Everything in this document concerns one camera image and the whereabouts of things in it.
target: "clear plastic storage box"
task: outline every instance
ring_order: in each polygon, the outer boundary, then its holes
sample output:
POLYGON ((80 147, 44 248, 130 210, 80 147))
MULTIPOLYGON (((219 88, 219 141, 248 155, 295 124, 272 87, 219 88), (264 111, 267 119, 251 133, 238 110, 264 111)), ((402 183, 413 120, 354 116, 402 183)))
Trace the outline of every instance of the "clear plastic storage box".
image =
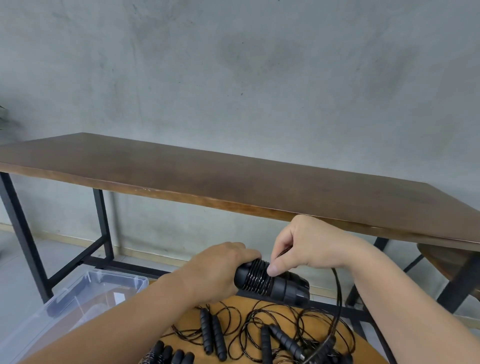
POLYGON ((0 363, 19 362, 147 286, 145 277, 99 269, 87 271, 0 344, 0 363))

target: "black metal frame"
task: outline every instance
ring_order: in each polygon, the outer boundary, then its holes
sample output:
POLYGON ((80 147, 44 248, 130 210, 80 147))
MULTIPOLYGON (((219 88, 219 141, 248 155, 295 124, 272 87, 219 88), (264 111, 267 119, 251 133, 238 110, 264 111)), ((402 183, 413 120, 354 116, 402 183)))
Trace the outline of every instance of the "black metal frame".
MULTIPOLYGON (((114 260, 114 252, 110 230, 108 227, 108 218, 107 211, 105 209, 103 191, 94 188, 93 193, 98 214, 98 221, 100 224, 100 238, 98 238, 92 243, 92 245, 78 254, 52 277, 48 278, 10 175, 5 172, 0 172, 0 196, 5 205, 5 209, 7 210, 10 221, 12 222, 13 229, 20 242, 20 246, 25 255, 30 271, 32 272, 35 284, 43 302, 47 302, 50 298, 52 298, 52 288, 59 284, 67 275, 69 275, 77 266, 81 264, 91 265, 98 269, 133 273, 155 279, 169 273, 163 270, 117 262, 114 260), (92 254, 102 245, 105 248, 106 257, 98 258, 92 256, 92 254)), ((375 246, 383 251, 387 243, 388 239, 379 237, 375 241, 375 246)), ((415 259, 415 261, 408 266, 408 269, 415 266, 421 260, 421 258, 422 257, 419 256, 417 259, 415 259)), ((473 291, 473 289, 479 283, 479 280, 480 253, 475 253, 460 270, 455 279, 446 286, 442 294, 438 297, 438 303, 447 308, 447 310, 450 312, 454 312, 465 300, 465 298, 473 291)), ((249 298, 259 298, 258 295, 249 292, 239 292, 239 295, 249 298)), ((342 309, 342 317, 350 319, 354 331, 364 339, 365 332, 363 331, 361 322, 372 324, 379 337, 380 343, 383 346, 388 361, 391 364, 396 364, 392 351, 390 350, 385 338, 383 337, 368 310, 365 308, 353 308, 358 298, 359 293, 356 287, 353 286, 346 300, 346 307, 342 309)), ((268 301, 268 299, 265 297, 261 297, 261 299, 268 301)), ((328 303, 310 301, 310 306, 323 309, 332 314, 337 311, 336 305, 328 303)))

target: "forearm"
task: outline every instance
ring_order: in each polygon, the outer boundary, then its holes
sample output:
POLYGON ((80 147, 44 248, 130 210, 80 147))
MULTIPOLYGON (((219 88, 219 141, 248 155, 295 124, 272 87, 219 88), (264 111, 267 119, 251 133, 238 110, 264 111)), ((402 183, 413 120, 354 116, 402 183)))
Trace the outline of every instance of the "forearm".
POLYGON ((194 302, 181 277, 162 276, 146 290, 85 323, 22 364, 138 362, 194 302))
POLYGON ((480 342, 385 254, 359 243, 350 269, 399 364, 470 363, 480 342))

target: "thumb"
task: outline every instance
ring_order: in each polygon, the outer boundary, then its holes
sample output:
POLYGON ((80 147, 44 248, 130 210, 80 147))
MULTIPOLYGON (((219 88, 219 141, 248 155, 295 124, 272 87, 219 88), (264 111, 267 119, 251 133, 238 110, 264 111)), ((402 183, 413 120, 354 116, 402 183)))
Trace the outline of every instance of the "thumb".
POLYGON ((295 258, 295 247, 291 248, 285 254, 275 258, 273 262, 267 268, 267 273, 271 277, 278 276, 289 269, 298 267, 297 260, 295 258))

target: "hand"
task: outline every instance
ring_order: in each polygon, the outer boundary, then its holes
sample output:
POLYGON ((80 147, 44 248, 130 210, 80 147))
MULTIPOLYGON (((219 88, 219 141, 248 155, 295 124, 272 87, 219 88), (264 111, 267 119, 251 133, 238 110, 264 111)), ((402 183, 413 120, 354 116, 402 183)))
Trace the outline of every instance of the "hand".
POLYGON ((298 266, 314 268, 348 267, 352 247, 368 244, 324 221, 297 215, 277 236, 268 274, 277 276, 298 266), (291 249, 278 256, 286 248, 291 249))
POLYGON ((195 305, 215 303, 238 292, 233 283, 237 268, 261 256, 243 243, 228 242, 205 249, 174 273, 181 277, 195 305))

